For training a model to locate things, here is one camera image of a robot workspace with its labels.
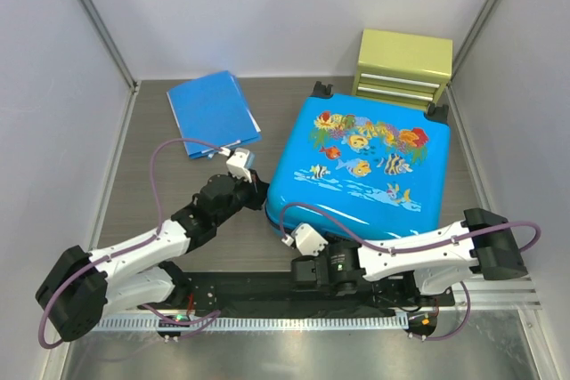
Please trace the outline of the blue suitcase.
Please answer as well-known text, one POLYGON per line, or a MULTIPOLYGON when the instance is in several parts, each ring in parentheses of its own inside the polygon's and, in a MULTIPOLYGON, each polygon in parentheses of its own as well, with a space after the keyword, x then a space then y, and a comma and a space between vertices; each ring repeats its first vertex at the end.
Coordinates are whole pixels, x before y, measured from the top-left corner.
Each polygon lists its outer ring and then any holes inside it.
POLYGON ((399 239, 437 228, 451 139, 447 105, 413 109, 315 83, 269 185, 265 214, 323 235, 399 239))

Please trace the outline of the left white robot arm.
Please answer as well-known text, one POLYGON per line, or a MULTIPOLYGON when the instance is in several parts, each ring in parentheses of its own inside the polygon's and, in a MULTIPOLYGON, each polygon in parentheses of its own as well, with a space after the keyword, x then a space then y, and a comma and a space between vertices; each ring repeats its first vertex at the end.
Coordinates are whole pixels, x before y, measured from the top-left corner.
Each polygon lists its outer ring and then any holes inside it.
POLYGON ((36 292, 43 310, 38 341, 52 325, 61 342, 73 342, 90 332, 106 315, 145 303, 182 307, 190 281, 174 259, 207 244, 218 228, 242 208, 259 210, 268 185, 253 169, 249 150, 225 150, 227 174, 215 174, 191 202, 156 228, 111 247, 87 252, 67 248, 36 292))

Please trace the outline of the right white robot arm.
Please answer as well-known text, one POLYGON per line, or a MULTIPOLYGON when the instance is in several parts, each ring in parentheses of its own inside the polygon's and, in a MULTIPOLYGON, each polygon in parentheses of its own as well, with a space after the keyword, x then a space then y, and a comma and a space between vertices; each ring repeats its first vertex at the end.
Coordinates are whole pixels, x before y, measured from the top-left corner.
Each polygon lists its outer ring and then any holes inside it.
POLYGON ((278 229, 282 242, 300 253, 292 270, 301 289, 340 297, 355 294, 364 281, 410 273, 402 294, 415 305, 477 274, 490 281, 524 277, 522 254, 542 235, 534 222, 510 222, 482 208, 443 228, 391 240, 365 240, 343 226, 346 235, 328 241, 306 222, 278 229))

